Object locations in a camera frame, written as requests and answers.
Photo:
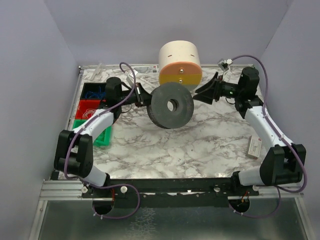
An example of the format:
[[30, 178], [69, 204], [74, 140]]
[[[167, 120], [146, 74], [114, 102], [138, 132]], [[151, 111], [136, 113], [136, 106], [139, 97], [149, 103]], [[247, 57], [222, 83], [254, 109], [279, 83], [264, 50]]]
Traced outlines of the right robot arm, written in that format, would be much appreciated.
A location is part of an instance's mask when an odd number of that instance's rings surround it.
[[265, 145], [267, 154], [261, 165], [236, 174], [242, 186], [298, 183], [304, 176], [302, 166], [306, 148], [293, 143], [276, 126], [256, 94], [259, 81], [259, 71], [254, 67], [245, 67], [238, 83], [226, 82], [222, 75], [215, 73], [209, 82], [195, 91], [193, 99], [210, 105], [221, 97], [234, 99], [236, 110]]

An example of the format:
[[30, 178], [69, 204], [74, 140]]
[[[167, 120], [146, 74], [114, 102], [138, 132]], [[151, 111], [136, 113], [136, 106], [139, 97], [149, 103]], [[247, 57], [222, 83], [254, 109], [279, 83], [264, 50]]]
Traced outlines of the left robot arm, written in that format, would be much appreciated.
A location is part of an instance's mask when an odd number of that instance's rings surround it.
[[122, 106], [134, 104], [146, 107], [152, 95], [139, 82], [127, 86], [118, 77], [110, 77], [105, 83], [105, 95], [94, 114], [73, 130], [63, 130], [58, 136], [54, 157], [54, 169], [66, 178], [78, 177], [82, 181], [101, 188], [110, 175], [94, 166], [93, 143], [122, 114]]

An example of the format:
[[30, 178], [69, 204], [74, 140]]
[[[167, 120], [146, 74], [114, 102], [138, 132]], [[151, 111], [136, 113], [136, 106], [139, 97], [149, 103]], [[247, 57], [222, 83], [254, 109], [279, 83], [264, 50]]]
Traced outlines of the black cable spool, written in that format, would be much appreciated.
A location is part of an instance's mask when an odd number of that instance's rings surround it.
[[167, 82], [151, 93], [150, 105], [146, 107], [148, 117], [163, 129], [184, 127], [194, 113], [194, 101], [190, 91], [177, 82]]

